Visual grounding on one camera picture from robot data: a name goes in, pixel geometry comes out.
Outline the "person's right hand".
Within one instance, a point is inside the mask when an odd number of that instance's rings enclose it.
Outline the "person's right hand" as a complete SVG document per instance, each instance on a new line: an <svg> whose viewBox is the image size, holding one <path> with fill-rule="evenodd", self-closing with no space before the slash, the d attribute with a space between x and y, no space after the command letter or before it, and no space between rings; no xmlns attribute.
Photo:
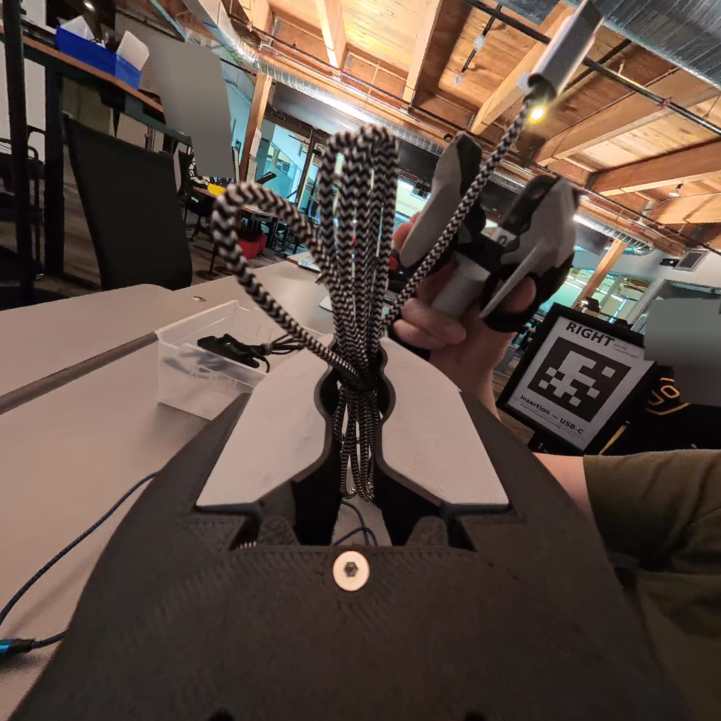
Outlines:
<svg viewBox="0 0 721 721"><path fill-rule="evenodd" d="M431 306L455 269L455 259L450 259L436 273L426 276L403 305L393 329L399 341L430 351L433 366L500 419L492 374L516 334L489 328L477 308L469 308L461 320L454 320Z"/></svg>

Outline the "person's right forearm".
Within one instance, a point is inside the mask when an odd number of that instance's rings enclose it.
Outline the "person's right forearm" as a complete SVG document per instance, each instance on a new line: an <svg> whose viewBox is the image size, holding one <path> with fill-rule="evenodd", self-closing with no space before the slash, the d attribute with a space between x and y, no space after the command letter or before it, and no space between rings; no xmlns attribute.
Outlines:
<svg viewBox="0 0 721 721"><path fill-rule="evenodd" d="M595 524L660 667L720 718L720 452L536 458Z"/></svg>

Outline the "blue plastic bin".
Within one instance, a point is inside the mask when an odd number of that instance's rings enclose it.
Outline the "blue plastic bin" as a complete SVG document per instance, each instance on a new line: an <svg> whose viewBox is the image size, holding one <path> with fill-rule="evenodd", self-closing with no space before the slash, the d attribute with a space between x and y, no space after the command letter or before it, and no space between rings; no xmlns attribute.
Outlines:
<svg viewBox="0 0 721 721"><path fill-rule="evenodd" d="M112 75L133 89L139 89L142 71L131 62L63 27L56 28L56 47L62 53L91 67Z"/></svg>

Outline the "clear plastic container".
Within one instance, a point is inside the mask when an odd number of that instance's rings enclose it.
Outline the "clear plastic container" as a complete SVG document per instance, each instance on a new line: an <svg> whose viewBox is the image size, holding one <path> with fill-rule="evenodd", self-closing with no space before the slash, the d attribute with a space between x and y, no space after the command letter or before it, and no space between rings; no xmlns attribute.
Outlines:
<svg viewBox="0 0 721 721"><path fill-rule="evenodd" d="M204 419L214 419L236 398L251 394L270 372L206 352L196 345L198 339L230 334L242 342L257 344L289 335L302 349L297 339L264 311L244 309L237 301L185 317L156 333L158 402ZM270 357L270 371L295 353Z"/></svg>

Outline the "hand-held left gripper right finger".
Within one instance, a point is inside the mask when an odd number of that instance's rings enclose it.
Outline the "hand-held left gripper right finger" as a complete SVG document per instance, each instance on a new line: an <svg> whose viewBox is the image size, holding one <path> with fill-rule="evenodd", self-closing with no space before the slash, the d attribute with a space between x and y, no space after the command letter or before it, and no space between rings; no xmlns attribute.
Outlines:
<svg viewBox="0 0 721 721"><path fill-rule="evenodd" d="M440 518L454 532L466 515L503 514L510 500L457 386L391 339L379 355L374 503L391 542Z"/></svg>

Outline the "silver ventilation duct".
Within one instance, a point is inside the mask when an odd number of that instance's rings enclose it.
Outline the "silver ventilation duct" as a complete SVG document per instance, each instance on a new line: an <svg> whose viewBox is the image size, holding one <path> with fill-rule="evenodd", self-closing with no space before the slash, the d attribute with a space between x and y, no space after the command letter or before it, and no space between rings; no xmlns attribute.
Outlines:
<svg viewBox="0 0 721 721"><path fill-rule="evenodd" d="M317 102L326 104L341 114L352 118L354 121L365 124L382 125L388 128L398 139L423 150L434 158L439 157L443 150L446 149L447 143L438 143L434 139L431 139L428 134L410 128L409 125L399 124L377 113L364 110L357 104L341 100L336 95L322 89L316 84L302 79L283 68L276 67L272 63L268 63L266 60L258 57L254 48L251 46L241 42L235 42L231 43L230 49L226 49L226 52L244 68L256 73L265 74L271 77L273 81L287 86ZM647 255L654 250L652 243L637 235L630 234L605 223L583 210L576 212L575 221L579 225L607 237L609 240L619 240L626 243L628 247L633 248L637 255Z"/></svg>
<svg viewBox="0 0 721 721"><path fill-rule="evenodd" d="M720 2L596 1L609 30L720 85Z"/></svg>

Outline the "grey metal pole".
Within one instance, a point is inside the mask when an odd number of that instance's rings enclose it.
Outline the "grey metal pole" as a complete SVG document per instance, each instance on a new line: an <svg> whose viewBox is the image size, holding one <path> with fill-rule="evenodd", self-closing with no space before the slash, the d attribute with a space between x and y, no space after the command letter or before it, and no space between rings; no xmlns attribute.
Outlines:
<svg viewBox="0 0 721 721"><path fill-rule="evenodd" d="M74 382L94 371L100 370L126 356L157 343L156 332L150 332L139 338L132 339L118 347L92 356L77 364L63 368L56 373L44 376L37 381L27 383L11 392L1 395L1 415L23 406L37 398Z"/></svg>

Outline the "wooden desk with black frame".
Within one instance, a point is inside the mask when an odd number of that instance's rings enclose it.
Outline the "wooden desk with black frame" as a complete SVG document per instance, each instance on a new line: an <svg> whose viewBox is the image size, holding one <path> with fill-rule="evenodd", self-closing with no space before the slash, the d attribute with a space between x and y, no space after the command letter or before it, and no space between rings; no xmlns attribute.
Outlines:
<svg viewBox="0 0 721 721"><path fill-rule="evenodd" d="M165 122L161 105L121 78L74 58L25 32L22 2L2 2L2 42L6 48L6 91L11 136L2 142L10 145L4 154L2 172L12 178L12 211L2 213L2 221L13 221L17 230L17 288L15 303L21 305L59 298L58 293L36 291L36 275L59 278L80 288L98 291L100 286L64 269L65 204L63 112L61 86L64 78L97 90L104 103L164 135L165 150L174 153L178 143L191 146L190 137L171 129ZM24 62L43 67L45 76L45 123L38 132L45 135L45 160L30 158L28 140L32 131L27 124Z"/></svg>

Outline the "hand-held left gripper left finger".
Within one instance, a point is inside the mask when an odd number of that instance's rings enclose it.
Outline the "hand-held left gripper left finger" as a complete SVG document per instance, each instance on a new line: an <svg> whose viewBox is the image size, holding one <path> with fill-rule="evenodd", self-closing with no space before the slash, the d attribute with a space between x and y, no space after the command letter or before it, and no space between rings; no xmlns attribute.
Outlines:
<svg viewBox="0 0 721 721"><path fill-rule="evenodd" d="M341 501L341 458L332 411L337 375L302 350L252 392L195 506L284 518L301 544L330 544Z"/></svg>

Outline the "black chair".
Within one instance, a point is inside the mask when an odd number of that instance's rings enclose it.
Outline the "black chair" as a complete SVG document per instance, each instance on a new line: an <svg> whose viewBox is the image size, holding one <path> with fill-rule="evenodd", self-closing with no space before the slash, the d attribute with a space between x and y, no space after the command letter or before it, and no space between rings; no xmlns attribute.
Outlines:
<svg viewBox="0 0 721 721"><path fill-rule="evenodd" d="M192 284L193 264L172 158L64 115L71 168L103 291Z"/></svg>

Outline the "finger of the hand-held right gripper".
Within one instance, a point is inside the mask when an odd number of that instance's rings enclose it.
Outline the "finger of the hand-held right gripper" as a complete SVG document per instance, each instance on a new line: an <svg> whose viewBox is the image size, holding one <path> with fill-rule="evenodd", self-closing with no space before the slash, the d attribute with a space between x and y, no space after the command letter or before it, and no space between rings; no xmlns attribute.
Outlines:
<svg viewBox="0 0 721 721"><path fill-rule="evenodd" d="M482 319L529 319L559 290L572 266L580 196L563 178L537 176L516 197L490 240ZM525 278L534 281L534 300L525 311L501 311Z"/></svg>
<svg viewBox="0 0 721 721"><path fill-rule="evenodd" d="M399 250L400 268L417 268L441 238L482 167L482 149L468 133L457 133L437 160L430 198Z"/></svg>

